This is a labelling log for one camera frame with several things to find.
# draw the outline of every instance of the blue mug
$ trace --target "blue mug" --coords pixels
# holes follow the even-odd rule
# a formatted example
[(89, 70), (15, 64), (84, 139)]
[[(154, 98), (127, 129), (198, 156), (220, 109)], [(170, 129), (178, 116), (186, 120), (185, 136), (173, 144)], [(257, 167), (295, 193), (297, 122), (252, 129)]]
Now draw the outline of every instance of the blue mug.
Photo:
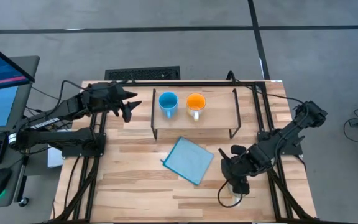
[(165, 92), (158, 99), (161, 111), (168, 119), (171, 119), (178, 110), (178, 96), (172, 92)]

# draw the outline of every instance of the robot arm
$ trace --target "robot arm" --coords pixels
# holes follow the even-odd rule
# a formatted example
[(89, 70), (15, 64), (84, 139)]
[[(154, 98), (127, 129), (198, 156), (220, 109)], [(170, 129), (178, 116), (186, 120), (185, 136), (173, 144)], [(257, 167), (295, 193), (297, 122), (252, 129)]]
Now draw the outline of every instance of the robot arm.
[(304, 136), (299, 138), (298, 133), (308, 127), (320, 127), (325, 122), (326, 115), (327, 112), (315, 103), (307, 101), (297, 107), (295, 119), (291, 123), (283, 129), (271, 132), (248, 150), (243, 146), (232, 146), (231, 152), (236, 156), (229, 158), (219, 149), (223, 157), (222, 173), (233, 186), (233, 192), (249, 194), (247, 176), (255, 176), (273, 168), (280, 151), (287, 144), (299, 144)]
[(62, 156), (99, 156), (97, 148), (104, 146), (105, 135), (95, 133), (91, 128), (75, 132), (50, 132), (46, 128), (58, 121), (73, 121), (91, 114), (113, 111), (125, 122), (131, 120), (131, 111), (141, 103), (124, 104), (122, 101), (137, 96), (125, 91), (120, 83), (95, 83), (88, 85), (81, 93), (62, 101), (54, 109), (19, 120), (12, 134), (9, 146), (15, 150), (30, 148), (36, 144), (50, 144), (63, 151)]

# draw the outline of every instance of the blue towel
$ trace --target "blue towel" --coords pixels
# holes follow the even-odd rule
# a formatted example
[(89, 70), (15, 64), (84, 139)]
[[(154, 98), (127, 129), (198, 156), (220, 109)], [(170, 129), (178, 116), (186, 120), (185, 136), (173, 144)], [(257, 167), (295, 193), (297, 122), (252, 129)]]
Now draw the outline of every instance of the blue towel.
[(199, 185), (214, 154), (180, 137), (163, 165), (195, 185)]

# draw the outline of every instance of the wooden tabletop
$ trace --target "wooden tabletop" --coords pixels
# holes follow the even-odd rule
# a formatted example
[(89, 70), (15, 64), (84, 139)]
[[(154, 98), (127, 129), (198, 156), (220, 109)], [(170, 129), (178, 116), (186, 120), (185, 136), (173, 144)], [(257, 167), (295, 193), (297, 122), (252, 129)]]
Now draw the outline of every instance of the wooden tabletop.
[[(285, 96), (282, 82), (266, 81), (267, 93)], [(218, 204), (217, 192), (225, 182), (221, 173), (218, 149), (230, 155), (233, 144), (245, 147), (257, 142), (259, 130), (251, 90), (236, 87), (242, 127), (233, 139), (228, 130), (223, 129), (162, 129), (158, 139), (153, 137), (150, 128), (153, 88), (157, 91), (208, 91), (229, 93), (233, 87), (125, 87), (127, 91), (138, 93), (131, 101), (142, 100), (142, 104), (132, 111), (130, 123), (121, 117), (108, 114), (105, 132), (108, 143), (99, 163), (99, 171), (94, 195), (91, 222), (251, 222), (274, 221), (267, 174), (249, 177), (250, 194), (234, 208), (224, 208)], [(286, 99), (269, 96), (270, 108), (276, 128), (282, 128), (291, 121)], [(259, 95), (264, 117), (262, 96)], [(73, 123), (73, 130), (87, 127), (90, 118)], [(199, 186), (167, 170), (161, 162), (172, 149), (175, 141), (183, 136), (199, 144), (214, 154), (210, 167)], [(298, 203), (311, 216), (315, 216), (313, 200), (305, 169), (293, 156), (282, 156), (285, 177), (289, 191)], [(63, 210), (68, 178), (75, 158), (66, 159), (55, 197), (56, 214)], [(71, 182), (68, 201), (74, 196), (80, 179), (82, 158)], [(285, 209), (280, 191), (277, 189), (281, 214)], [(88, 193), (81, 203), (80, 218), (85, 215)], [(229, 205), (235, 198), (227, 187), (221, 192), (223, 203)]]

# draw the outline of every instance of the concrete floor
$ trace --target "concrete floor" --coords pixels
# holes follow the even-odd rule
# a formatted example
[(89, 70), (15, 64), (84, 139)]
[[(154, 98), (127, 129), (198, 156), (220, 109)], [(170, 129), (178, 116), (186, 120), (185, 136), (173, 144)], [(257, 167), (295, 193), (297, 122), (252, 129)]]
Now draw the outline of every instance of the concrete floor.
[[(358, 1), (255, 0), (260, 26), (358, 25)], [(152, 26), (250, 26), (247, 1), (0, 0), (0, 29)], [(358, 108), (358, 30), (262, 31), (271, 79), (288, 96), (313, 100), (328, 113), (304, 131), (307, 174), (323, 220), (358, 223), (358, 144), (342, 126)], [(100, 80), (110, 68), (179, 65), (182, 79), (261, 79), (253, 31), (105, 34), (0, 34), (8, 56), (39, 55), (35, 86), (57, 95), (64, 79)], [(77, 93), (68, 87), (64, 96)], [(46, 110), (53, 99), (32, 92), (28, 106)], [(358, 139), (358, 128), (349, 129)], [(47, 220), (59, 172), (29, 178), (25, 208), (0, 208), (0, 223)]]

